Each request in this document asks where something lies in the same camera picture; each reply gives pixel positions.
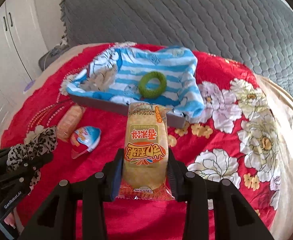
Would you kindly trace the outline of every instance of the striped cloth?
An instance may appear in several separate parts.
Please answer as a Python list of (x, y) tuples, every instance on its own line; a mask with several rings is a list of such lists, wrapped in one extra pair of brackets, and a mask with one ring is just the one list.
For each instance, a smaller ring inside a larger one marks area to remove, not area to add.
[[(137, 88), (139, 81), (145, 74), (158, 71), (166, 76), (166, 91), (158, 98), (143, 98), (143, 101), (173, 108), (175, 114), (184, 115), (188, 121), (196, 121), (200, 116), (204, 104), (194, 77), (197, 58), (191, 50), (169, 47), (150, 52), (134, 47), (111, 47), (93, 59), (89, 75), (112, 68), (114, 64), (118, 67), (115, 82), (105, 92), (84, 91), (79, 88), (79, 84), (86, 79), (87, 69), (82, 70), (68, 84), (66, 91), (72, 95), (118, 104), (140, 102), (142, 96)], [(159, 84), (157, 79), (153, 79), (148, 82), (147, 88), (156, 89)]]

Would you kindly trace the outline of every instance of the plastic wrapper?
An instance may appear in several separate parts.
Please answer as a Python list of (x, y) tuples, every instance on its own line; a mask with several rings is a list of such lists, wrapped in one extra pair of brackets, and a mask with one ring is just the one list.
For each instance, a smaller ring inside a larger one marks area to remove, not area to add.
[(69, 140), (76, 126), (82, 119), (84, 112), (85, 108), (82, 106), (75, 105), (70, 107), (57, 125), (57, 137), (60, 140), (64, 142)]
[(172, 200), (166, 186), (168, 108), (131, 103), (125, 134), (120, 198)]
[(84, 126), (75, 130), (70, 138), (71, 157), (76, 159), (84, 153), (92, 152), (100, 142), (101, 130), (92, 126)]

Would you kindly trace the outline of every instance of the gray quilted blanket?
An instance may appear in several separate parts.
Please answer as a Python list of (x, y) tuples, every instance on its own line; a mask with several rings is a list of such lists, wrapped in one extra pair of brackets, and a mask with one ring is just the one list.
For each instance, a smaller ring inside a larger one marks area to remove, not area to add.
[(70, 45), (183, 45), (243, 62), (293, 96), (293, 11), (282, 0), (62, 0)]

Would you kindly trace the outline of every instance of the yellow flower pattern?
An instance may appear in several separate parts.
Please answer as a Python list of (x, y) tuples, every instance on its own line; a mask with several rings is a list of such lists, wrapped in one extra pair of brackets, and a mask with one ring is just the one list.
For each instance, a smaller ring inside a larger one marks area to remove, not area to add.
[(253, 177), (251, 177), (251, 173), (244, 174), (243, 175), (243, 179), (244, 179), (244, 185), (245, 185), (245, 187), (250, 188), (251, 187), (251, 183), (252, 183), (252, 179), (253, 179)]
[(251, 177), (250, 173), (244, 174), (243, 179), (244, 179), (244, 185), (248, 189), (252, 188), (253, 191), (256, 191), (257, 189), (260, 188), (260, 180), (257, 175), (255, 175), (254, 177)]
[(252, 182), (251, 188), (253, 189), (253, 191), (256, 191), (257, 189), (260, 188), (260, 180), (257, 175), (255, 175), (254, 178), (252, 178), (251, 182)]
[(206, 139), (213, 133), (213, 130), (208, 125), (202, 126), (199, 123), (191, 125), (191, 129), (193, 135), (197, 137), (204, 136)]
[(176, 138), (173, 135), (168, 135), (168, 145), (170, 147), (174, 147), (176, 145), (177, 141)]
[(185, 122), (183, 129), (175, 129), (175, 133), (178, 134), (180, 137), (184, 136), (185, 134), (188, 133), (188, 128), (190, 126), (189, 122)]
[(255, 209), (254, 211), (255, 211), (255, 213), (256, 213), (258, 216), (260, 216), (260, 215), (261, 215), (261, 214), (260, 214), (260, 210), (259, 210), (259, 209)]

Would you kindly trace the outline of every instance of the leopard print scrunchie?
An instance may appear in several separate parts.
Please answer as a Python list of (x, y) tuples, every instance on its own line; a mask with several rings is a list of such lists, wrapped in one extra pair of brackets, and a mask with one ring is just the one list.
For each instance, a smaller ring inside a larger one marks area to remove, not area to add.
[[(46, 128), (27, 144), (17, 144), (8, 153), (7, 172), (15, 171), (22, 162), (30, 161), (36, 156), (50, 153), (56, 149), (56, 126)], [(30, 188), (40, 181), (41, 172), (36, 170)]]

